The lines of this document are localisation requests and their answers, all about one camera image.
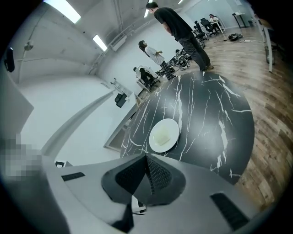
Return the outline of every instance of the black pants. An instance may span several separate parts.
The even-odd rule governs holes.
[[[213,29],[215,29],[216,31],[219,31],[220,28],[219,28],[219,25],[217,23],[213,24],[212,25]]]
[[[206,66],[211,64],[209,56],[197,42],[195,36],[191,33],[185,38],[181,38],[178,42],[183,46],[192,59],[199,65],[200,70],[206,70]]]

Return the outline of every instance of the person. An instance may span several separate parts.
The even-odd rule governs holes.
[[[145,41],[140,41],[138,43],[139,48],[150,58],[152,59],[156,64],[158,64],[163,70],[168,80],[171,80],[175,76],[172,75],[170,68],[165,62],[165,58],[160,55],[163,53],[162,51],[157,51],[153,49],[152,47],[148,46]]]
[[[153,72],[150,68],[145,66],[134,67],[133,71],[136,73],[136,77],[138,80],[142,80],[145,85],[149,85],[154,82],[155,77],[157,74]]]
[[[192,59],[199,65],[200,71],[214,68],[211,65],[210,58],[193,35],[192,28],[173,9],[158,7],[156,2],[148,3],[146,8],[190,54]]]
[[[210,14],[210,23],[216,22],[219,19],[217,17],[215,17],[213,14]],[[212,27],[217,31],[220,30],[219,25],[218,24],[212,24]]]

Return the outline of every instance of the black marble table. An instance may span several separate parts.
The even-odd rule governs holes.
[[[156,123],[174,119],[181,134],[165,153],[149,146]],[[192,72],[168,81],[133,116],[121,157],[154,153],[195,164],[235,184],[244,172],[254,143],[254,121],[243,92],[215,73]]]

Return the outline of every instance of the white plate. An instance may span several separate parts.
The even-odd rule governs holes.
[[[159,145],[155,141],[154,136],[162,127],[165,127],[168,130],[168,135],[170,137],[170,140],[167,141],[163,145]],[[158,153],[163,153],[171,149],[176,144],[178,138],[179,138],[178,123],[173,119],[163,119],[152,128],[150,137],[149,137],[149,143],[153,151]]]

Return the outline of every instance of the white shirt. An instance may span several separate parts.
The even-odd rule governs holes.
[[[161,65],[164,62],[165,58],[160,54],[156,55],[157,51],[152,47],[147,46],[145,51],[156,64]]]
[[[213,23],[215,21],[218,21],[219,19],[217,17],[213,17],[213,18],[210,18],[210,23]]]

